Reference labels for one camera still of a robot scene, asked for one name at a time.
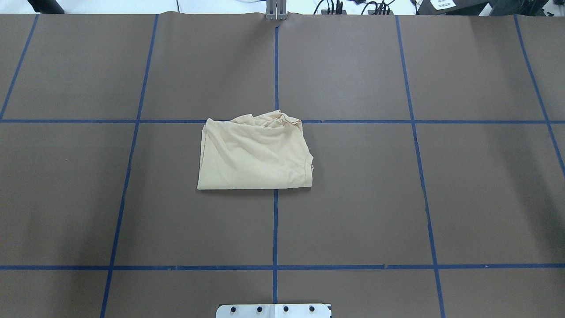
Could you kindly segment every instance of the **beige t-shirt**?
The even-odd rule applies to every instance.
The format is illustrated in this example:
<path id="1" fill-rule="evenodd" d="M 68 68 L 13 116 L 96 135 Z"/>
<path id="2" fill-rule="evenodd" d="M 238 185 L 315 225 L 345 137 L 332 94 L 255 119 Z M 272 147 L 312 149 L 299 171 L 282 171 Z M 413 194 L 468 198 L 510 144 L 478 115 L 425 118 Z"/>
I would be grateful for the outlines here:
<path id="1" fill-rule="evenodd" d="M 312 159 L 302 122 L 280 110 L 229 122 L 208 119 L 202 129 L 198 189 L 311 187 Z"/>

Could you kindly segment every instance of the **cloth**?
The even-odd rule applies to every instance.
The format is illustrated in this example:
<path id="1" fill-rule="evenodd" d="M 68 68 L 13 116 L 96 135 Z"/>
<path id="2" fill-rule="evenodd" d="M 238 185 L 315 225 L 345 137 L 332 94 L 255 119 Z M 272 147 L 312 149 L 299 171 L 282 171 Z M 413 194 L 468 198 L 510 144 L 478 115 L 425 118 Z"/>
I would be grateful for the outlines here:
<path id="1" fill-rule="evenodd" d="M 312 160 L 302 122 L 280 110 L 202 129 L 199 190 L 312 186 Z"/>

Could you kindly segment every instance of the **blue tape line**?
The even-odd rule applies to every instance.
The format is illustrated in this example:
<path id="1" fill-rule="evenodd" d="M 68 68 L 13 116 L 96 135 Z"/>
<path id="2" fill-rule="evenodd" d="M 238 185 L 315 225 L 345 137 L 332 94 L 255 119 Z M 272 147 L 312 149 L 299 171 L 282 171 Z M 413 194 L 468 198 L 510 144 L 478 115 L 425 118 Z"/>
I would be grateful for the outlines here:
<path id="1" fill-rule="evenodd" d="M 147 87 L 147 78 L 149 77 L 149 68 L 151 66 L 151 55 L 153 54 L 153 46 L 155 44 L 155 34 L 157 32 L 157 21 L 159 20 L 159 15 L 155 15 L 155 22 L 153 24 L 153 34 L 151 35 L 151 44 L 149 45 L 149 54 L 147 55 L 147 65 L 145 66 L 145 76 L 143 80 L 143 85 L 141 87 L 141 96 L 140 96 L 140 103 L 137 109 L 137 119 L 136 119 L 136 126 L 133 130 L 133 138 L 132 138 L 132 146 L 129 150 L 129 159 L 128 159 L 128 167 L 125 173 L 125 181 L 124 181 L 124 188 L 121 193 L 121 202 L 120 202 L 120 211 L 118 213 L 118 222 L 116 224 L 116 233 L 114 234 L 114 243 L 112 244 L 112 254 L 110 256 L 110 268 L 108 269 L 108 276 L 106 278 L 106 288 L 104 290 L 104 298 L 102 300 L 102 309 L 100 311 L 100 318 L 104 318 L 106 315 L 106 305 L 108 304 L 108 295 L 110 294 L 110 285 L 112 283 L 112 272 L 114 268 L 114 262 L 116 260 L 116 251 L 118 250 L 118 239 L 120 238 L 120 228 L 121 222 L 124 215 L 124 206 L 125 206 L 125 195 L 128 191 L 129 185 L 129 176 L 132 171 L 132 160 L 133 160 L 133 152 L 136 147 L 137 142 L 137 133 L 139 131 L 140 120 L 141 120 L 141 112 L 143 110 L 143 101 L 145 98 L 145 88 Z"/>
<path id="2" fill-rule="evenodd" d="M 275 110 L 279 109 L 279 27 L 275 28 Z"/>
<path id="3" fill-rule="evenodd" d="M 273 304 L 279 301 L 277 267 L 279 265 L 279 190 L 274 190 L 273 204 Z"/>
<path id="4" fill-rule="evenodd" d="M 433 265 L 279 265 L 279 270 L 434 269 Z"/>
<path id="5" fill-rule="evenodd" d="M 319 119 L 307 119 L 303 120 L 302 123 L 305 124 L 409 124 L 411 121 L 402 119 L 331 119 L 331 120 L 319 120 Z"/>
<path id="6" fill-rule="evenodd" d="M 108 266 L 88 265 L 0 265 L 0 270 L 108 270 Z"/>
<path id="7" fill-rule="evenodd" d="M 565 268 L 559 263 L 530 263 L 530 264 L 445 264 L 438 269 L 499 269 L 499 268 Z"/>
<path id="8" fill-rule="evenodd" d="M 545 121 L 455 121 L 455 120 L 414 120 L 417 124 L 545 124 Z"/>
<path id="9" fill-rule="evenodd" d="M 220 265 L 220 266 L 205 266 L 205 265 L 165 265 L 165 266 L 130 266 L 130 265 L 117 265 L 114 270 L 272 270 L 271 265 Z"/>
<path id="10" fill-rule="evenodd" d="M 229 119 L 217 119 L 227 122 Z M 136 119 L 0 119 L 0 123 L 136 123 Z M 546 124 L 546 121 L 465 121 L 416 119 L 416 124 Z M 565 124 L 565 121 L 549 121 L 552 124 Z M 142 124 L 152 123 L 188 123 L 204 124 L 206 119 L 140 119 Z M 304 124 L 410 124 L 409 119 L 305 119 Z"/>
<path id="11" fill-rule="evenodd" d="M 21 52 L 20 61 L 18 62 L 18 66 L 16 67 L 16 71 L 14 72 L 14 76 L 12 77 L 12 82 L 10 83 L 10 87 L 8 88 L 8 93 L 6 94 L 6 99 L 4 100 L 4 104 L 2 105 L 2 110 L 0 110 L 0 119 L 4 117 L 4 112 L 8 107 L 8 102 L 10 101 L 10 95 L 12 95 L 12 90 L 14 89 L 14 85 L 16 84 L 16 79 L 18 78 L 18 74 L 20 72 L 21 64 L 24 62 L 24 57 L 26 52 L 28 51 L 29 43 L 32 40 L 33 31 L 35 31 L 35 27 L 37 25 L 37 20 L 39 19 L 39 14 L 36 14 L 35 19 L 33 19 L 33 24 L 31 30 L 29 30 L 28 39 L 25 42 L 24 49 Z"/>
<path id="12" fill-rule="evenodd" d="M 112 270 L 432 270 L 432 269 L 520 269 L 565 268 L 565 263 L 518 264 L 415 264 L 415 265 L 115 265 Z M 0 265 L 0 270 L 109 270 L 97 265 Z"/>
<path id="13" fill-rule="evenodd" d="M 135 119 L 1 119 L 0 123 L 135 123 Z"/>
<path id="14" fill-rule="evenodd" d="M 428 193 L 425 188 L 425 179 L 424 179 L 424 170 L 422 168 L 421 156 L 420 156 L 420 146 L 418 144 L 418 135 L 416 132 L 416 122 L 414 118 L 414 110 L 412 108 L 412 97 L 410 95 L 410 86 L 408 84 L 408 72 L 406 70 L 406 59 L 404 56 L 404 48 L 402 47 L 402 33 L 400 30 L 400 20 L 398 15 L 394 16 L 396 19 L 396 30 L 398 33 L 398 46 L 400 49 L 400 57 L 402 60 L 402 72 L 404 73 L 404 84 L 406 86 L 406 97 L 408 99 L 408 110 L 410 111 L 410 120 L 412 121 L 412 135 L 414 137 L 414 147 L 416 148 L 416 160 L 418 161 L 418 172 L 420 174 L 420 185 L 422 187 L 422 192 L 424 194 L 424 203 L 425 203 L 425 213 L 428 219 L 428 236 L 429 236 L 429 245 L 432 250 L 432 260 L 433 265 L 437 266 L 437 256 L 436 256 L 436 245 L 433 239 L 433 229 L 432 229 L 432 218 L 429 214 L 429 204 L 428 204 Z M 440 271 L 435 268 L 434 273 L 436 276 L 436 288 L 437 288 L 437 297 L 440 306 L 440 314 L 442 318 L 445 318 L 445 309 L 444 309 L 444 296 L 441 291 L 441 280 L 440 280 Z"/>
<path id="15" fill-rule="evenodd" d="M 142 119 L 140 120 L 142 124 L 170 124 L 170 123 L 187 123 L 187 124 L 205 124 L 205 119 Z"/>
<path id="16" fill-rule="evenodd" d="M 563 157 L 561 157 L 561 152 L 559 151 L 559 146 L 557 145 L 557 141 L 555 140 L 555 135 L 553 134 L 553 129 L 551 127 L 551 123 L 549 121 L 549 117 L 547 116 L 547 111 L 545 110 L 544 101 L 541 98 L 540 89 L 537 86 L 536 77 L 533 75 L 532 66 L 530 65 L 528 59 L 528 53 L 526 53 L 526 48 L 524 46 L 524 40 L 522 39 L 522 32 L 520 30 L 520 24 L 518 23 L 518 16 L 514 15 L 514 24 L 516 24 L 516 31 L 518 33 L 518 40 L 520 40 L 520 46 L 522 48 L 522 53 L 524 54 L 524 60 L 526 62 L 526 66 L 528 67 L 528 72 L 530 73 L 530 78 L 532 78 L 533 87 L 536 90 L 537 100 L 540 102 L 541 112 L 544 114 L 545 122 L 547 124 L 547 130 L 549 130 L 549 135 L 551 136 L 551 142 L 553 143 L 553 148 L 555 149 L 555 153 L 557 154 L 557 160 L 559 161 L 559 165 L 561 166 L 561 172 L 565 177 L 565 164 L 563 163 Z"/>

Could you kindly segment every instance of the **white metal plate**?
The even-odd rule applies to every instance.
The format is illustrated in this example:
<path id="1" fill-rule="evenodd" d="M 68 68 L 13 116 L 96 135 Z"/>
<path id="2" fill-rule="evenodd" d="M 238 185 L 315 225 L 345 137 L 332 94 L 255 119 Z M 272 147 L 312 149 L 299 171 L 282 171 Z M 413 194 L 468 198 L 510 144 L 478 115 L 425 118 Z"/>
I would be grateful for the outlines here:
<path id="1" fill-rule="evenodd" d="M 331 318 L 331 308 L 330 304 L 222 305 L 216 318 Z"/>

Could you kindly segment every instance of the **grid line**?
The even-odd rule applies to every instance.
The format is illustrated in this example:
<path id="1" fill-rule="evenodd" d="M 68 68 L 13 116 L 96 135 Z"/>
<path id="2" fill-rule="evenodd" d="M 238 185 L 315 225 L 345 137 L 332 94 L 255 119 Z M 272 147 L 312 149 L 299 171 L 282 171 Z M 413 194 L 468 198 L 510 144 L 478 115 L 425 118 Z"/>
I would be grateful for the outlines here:
<path id="1" fill-rule="evenodd" d="M 547 111 L 545 109 L 544 100 L 541 98 L 540 89 L 537 86 L 536 77 L 533 74 L 532 66 L 530 65 L 530 62 L 529 62 L 529 59 L 528 59 L 528 53 L 526 52 L 526 47 L 524 46 L 524 40 L 522 39 L 522 32 L 520 30 L 520 23 L 518 23 L 518 16 L 516 14 L 514 15 L 514 24 L 516 25 L 516 32 L 518 33 L 518 40 L 520 41 L 522 53 L 524 54 L 524 61 L 526 63 L 526 66 L 528 67 L 528 72 L 530 74 L 530 78 L 532 79 L 533 87 L 536 90 L 537 100 L 538 100 L 538 102 L 540 102 L 541 112 L 544 114 L 545 123 L 547 125 L 547 130 L 549 130 L 549 135 L 551 136 L 551 142 L 553 143 L 553 148 L 555 148 L 557 160 L 559 161 L 559 165 L 561 166 L 561 172 L 563 173 L 563 176 L 565 177 L 565 164 L 563 163 L 563 158 L 561 157 L 561 152 L 559 151 L 559 146 L 557 145 L 555 135 L 553 134 L 551 122 L 549 121 L 549 116 L 547 115 Z"/>
<path id="2" fill-rule="evenodd" d="M 429 204 L 428 204 L 428 193 L 425 188 L 425 179 L 424 179 L 424 169 L 422 168 L 422 161 L 420 156 L 420 146 L 418 144 L 418 133 L 416 131 L 416 121 L 414 118 L 414 110 L 412 108 L 412 97 L 410 95 L 410 85 L 408 83 L 408 72 L 406 70 L 406 59 L 404 56 L 404 48 L 402 46 L 402 32 L 400 29 L 400 20 L 398 15 L 394 16 L 396 20 L 396 30 L 398 33 L 398 46 L 400 48 L 400 57 L 402 61 L 402 72 L 404 73 L 404 83 L 406 86 L 406 98 L 408 99 L 408 110 L 410 112 L 410 121 L 412 124 L 412 136 L 414 137 L 414 147 L 416 149 L 416 160 L 418 162 L 418 173 L 420 175 L 420 185 L 422 187 L 422 193 L 424 195 L 424 205 L 425 205 L 425 213 L 428 219 L 428 236 L 429 236 L 429 245 L 432 250 L 432 261 L 434 265 L 434 275 L 436 277 L 436 289 L 437 289 L 437 298 L 440 307 L 440 315 L 442 318 L 445 318 L 445 309 L 444 309 L 444 296 L 441 291 L 441 280 L 440 280 L 440 271 L 437 268 L 437 256 L 436 256 L 436 244 L 433 239 L 433 229 L 432 229 L 432 218 L 429 214 Z"/>
<path id="3" fill-rule="evenodd" d="M 231 119 L 216 119 L 227 122 Z M 136 123 L 136 119 L 0 119 L 0 123 Z M 548 121 L 478 121 L 478 120 L 436 120 L 415 119 L 416 124 L 547 124 Z M 206 119 L 140 119 L 140 124 L 204 124 Z M 411 124 L 410 119 L 304 119 L 303 124 Z M 551 124 L 565 124 L 565 121 L 549 121 Z"/>
<path id="4" fill-rule="evenodd" d="M 136 126 L 133 130 L 133 138 L 132 138 L 132 146 L 129 150 L 129 159 L 128 159 L 128 167 L 125 172 L 125 181 L 124 181 L 124 188 L 121 193 L 121 202 L 120 202 L 120 210 L 118 213 L 118 221 L 116 223 L 116 233 L 114 234 L 114 243 L 112 244 L 112 254 L 110 256 L 110 267 L 108 268 L 108 276 L 106 278 L 106 288 L 104 289 L 104 298 L 102 300 L 102 309 L 100 310 L 100 318 L 104 318 L 106 315 L 106 306 L 108 304 L 108 295 L 110 294 L 110 285 L 112 283 L 112 274 L 114 272 L 114 262 L 116 260 L 116 251 L 118 249 L 118 239 L 120 238 L 120 228 L 121 222 L 124 216 L 124 206 L 125 206 L 125 195 L 128 191 L 129 185 L 129 176 L 131 175 L 132 171 L 132 160 L 133 160 L 133 152 L 136 147 L 137 141 L 137 133 L 140 127 L 140 120 L 141 120 L 141 112 L 143 111 L 143 101 L 145 98 L 145 88 L 147 86 L 147 78 L 149 77 L 149 68 L 151 66 L 151 55 L 153 53 L 153 45 L 155 44 L 155 34 L 157 32 L 157 22 L 159 21 L 159 15 L 155 15 L 155 22 L 153 24 L 153 34 L 151 35 L 151 43 L 149 45 L 149 53 L 147 55 L 147 65 L 145 66 L 145 75 L 143 79 L 143 85 L 141 87 L 141 96 L 140 96 L 140 103 L 137 109 L 137 119 L 136 119 Z"/>
<path id="5" fill-rule="evenodd" d="M 29 43 L 32 40 L 33 31 L 35 31 L 35 27 L 37 25 L 38 19 L 39 19 L 39 14 L 36 14 L 35 18 L 33 19 L 32 28 L 29 30 L 28 39 L 25 41 L 24 49 L 21 51 L 20 61 L 18 61 L 18 66 L 16 66 L 16 70 L 14 71 L 14 76 L 12 77 L 12 82 L 10 83 L 10 87 L 8 88 L 8 92 L 6 93 L 6 99 L 4 99 L 2 110 L 0 110 L 0 119 L 4 117 L 4 112 L 8 107 L 8 102 L 10 101 L 10 95 L 12 95 L 12 90 L 14 89 L 14 85 L 16 84 L 16 79 L 18 78 L 18 74 L 20 73 L 21 64 L 24 62 L 25 54 L 28 51 Z"/>
<path id="6" fill-rule="evenodd" d="M 98 265 L 0 265 L 0 270 L 109 270 Z M 565 268 L 565 263 L 493 264 L 379 264 L 379 265 L 115 265 L 113 270 L 431 270 L 431 269 L 520 269 Z"/>
<path id="7" fill-rule="evenodd" d="M 275 27 L 275 110 L 279 110 L 279 26 Z M 273 191 L 273 304 L 279 302 L 279 190 Z"/>

